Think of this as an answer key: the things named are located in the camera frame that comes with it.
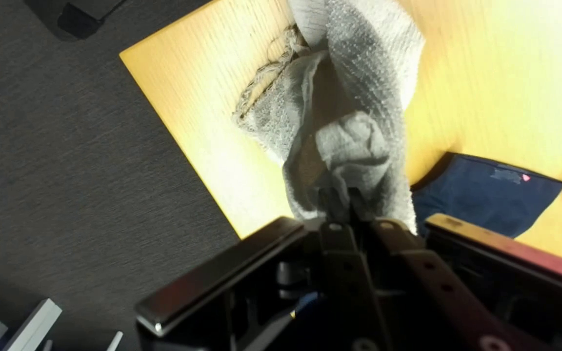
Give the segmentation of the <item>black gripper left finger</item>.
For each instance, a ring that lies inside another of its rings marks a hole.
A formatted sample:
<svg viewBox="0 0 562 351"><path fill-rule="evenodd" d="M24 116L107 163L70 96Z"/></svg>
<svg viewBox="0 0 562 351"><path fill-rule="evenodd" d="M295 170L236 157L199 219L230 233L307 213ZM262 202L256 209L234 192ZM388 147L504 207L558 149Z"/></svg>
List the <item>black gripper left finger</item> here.
<svg viewBox="0 0 562 351"><path fill-rule="evenodd" d="M349 209L334 207L320 227L328 322L344 351L388 351L390 338L357 233L371 217L361 192L349 190Z"/></svg>

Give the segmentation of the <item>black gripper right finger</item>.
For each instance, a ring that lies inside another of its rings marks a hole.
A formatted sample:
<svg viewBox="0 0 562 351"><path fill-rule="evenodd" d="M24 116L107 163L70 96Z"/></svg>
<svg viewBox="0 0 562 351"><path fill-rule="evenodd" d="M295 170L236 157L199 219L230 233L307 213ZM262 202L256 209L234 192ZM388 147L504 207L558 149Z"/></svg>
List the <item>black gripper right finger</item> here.
<svg viewBox="0 0 562 351"><path fill-rule="evenodd" d="M394 346L418 351L548 351L500 322L453 270L398 223L371 225L377 291Z"/></svg>

